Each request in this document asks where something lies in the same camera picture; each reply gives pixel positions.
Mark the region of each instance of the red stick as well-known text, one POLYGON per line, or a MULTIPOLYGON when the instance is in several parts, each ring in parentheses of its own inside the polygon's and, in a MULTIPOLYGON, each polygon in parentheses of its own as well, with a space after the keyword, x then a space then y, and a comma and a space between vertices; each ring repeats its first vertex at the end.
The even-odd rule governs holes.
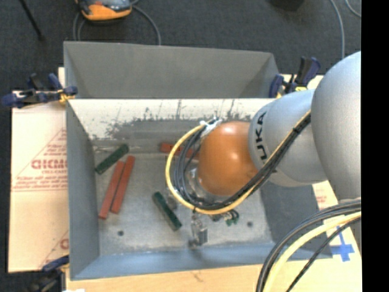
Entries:
POLYGON ((112 174, 111 182, 109 182, 109 186, 105 193, 104 201, 100 209, 100 213, 98 215, 98 217, 103 220, 105 220, 108 216, 108 211, 115 197, 116 188, 119 184, 124 165, 124 162, 120 160, 116 163, 114 173, 112 174))
POLYGON ((126 160, 126 164, 124 166, 122 178, 120 179, 119 186, 116 190, 116 195, 114 202, 111 206, 111 212, 118 213, 120 210, 120 207, 123 202, 124 194, 126 192, 127 184, 129 181, 129 176, 131 175, 131 171, 133 170, 135 163, 135 157, 134 156, 128 156, 126 160))

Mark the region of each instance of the small green object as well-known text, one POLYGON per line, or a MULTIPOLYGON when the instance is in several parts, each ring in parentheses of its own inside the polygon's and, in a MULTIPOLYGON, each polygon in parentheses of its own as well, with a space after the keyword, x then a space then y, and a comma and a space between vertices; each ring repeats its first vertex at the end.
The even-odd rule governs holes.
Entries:
POLYGON ((107 158, 105 158, 98 166, 96 166, 95 171, 98 174, 103 174, 107 169, 114 165, 121 157, 123 157, 129 151, 126 144, 121 145, 113 153, 111 153, 107 158))
POLYGON ((174 212, 168 207, 164 196, 162 196, 160 192, 156 192, 153 194, 153 201, 160 210, 160 212, 164 215, 170 228, 172 228, 173 231, 178 230, 182 226, 182 224, 176 214, 174 214, 174 212))

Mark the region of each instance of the orange device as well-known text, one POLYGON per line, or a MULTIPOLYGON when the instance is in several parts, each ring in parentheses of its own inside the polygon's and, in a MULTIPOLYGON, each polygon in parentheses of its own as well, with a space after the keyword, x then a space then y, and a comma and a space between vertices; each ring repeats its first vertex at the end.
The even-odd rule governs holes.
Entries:
POLYGON ((82 15, 92 22, 114 21, 131 13, 130 0, 75 0, 82 15))

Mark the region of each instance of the black carpet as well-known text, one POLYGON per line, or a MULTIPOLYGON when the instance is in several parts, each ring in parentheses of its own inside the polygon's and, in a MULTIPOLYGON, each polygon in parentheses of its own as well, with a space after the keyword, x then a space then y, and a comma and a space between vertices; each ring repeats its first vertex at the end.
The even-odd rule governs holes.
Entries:
MULTIPOLYGON (((140 0, 137 6, 154 20, 163 45, 271 52, 278 70, 286 74, 297 72, 301 56, 313 56, 321 63, 319 73, 324 74, 343 55, 361 50, 361 19, 350 11, 345 0, 333 1, 342 19, 343 44, 339 19, 330 0, 140 0)), ((358 12, 361 2, 349 0, 358 12)), ((26 88, 33 72, 46 81, 47 75, 63 64, 63 41, 73 39, 77 14, 73 0, 26 3, 45 40, 38 40, 18 0, 0 0, 1 96, 11 89, 26 88)), ((114 26, 85 24, 81 38, 156 43, 152 25, 136 10, 114 26)), ((17 292, 41 274, 6 274, 11 131, 10 112, 4 107, 0 109, 0 130, 0 291, 17 292)))

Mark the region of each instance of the red block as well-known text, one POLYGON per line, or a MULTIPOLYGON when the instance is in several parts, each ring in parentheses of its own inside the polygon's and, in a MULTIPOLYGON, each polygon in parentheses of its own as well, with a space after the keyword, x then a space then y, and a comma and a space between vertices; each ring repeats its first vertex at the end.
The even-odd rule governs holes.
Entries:
POLYGON ((135 157, 128 156, 122 173, 122 178, 120 179, 119 186, 116 190, 114 202, 112 203, 111 206, 111 212, 113 213, 118 213, 120 210, 126 192, 126 188, 128 185, 129 176, 131 175, 131 171, 133 170, 134 167, 134 163, 135 163, 135 157))
MULTIPOLYGON (((173 149, 174 145, 171 145, 169 143, 161 143, 160 147, 159 147, 159 151, 161 153, 167 153, 169 154, 171 152, 171 150, 173 149)), ((175 156, 178 156, 181 152, 181 150, 183 149, 183 147, 179 147, 176 152, 174 153, 175 156)), ((190 156, 193 154, 193 150, 192 149, 189 149, 188 152, 187 152, 187 158, 190 158, 190 156)))
POLYGON ((123 161, 116 162, 114 173, 112 174, 111 182, 109 182, 108 189, 105 193, 104 201, 100 209, 98 217, 105 220, 108 216, 109 208, 111 207, 112 201, 115 197, 116 188, 119 184, 120 177, 124 169, 125 163, 123 161))

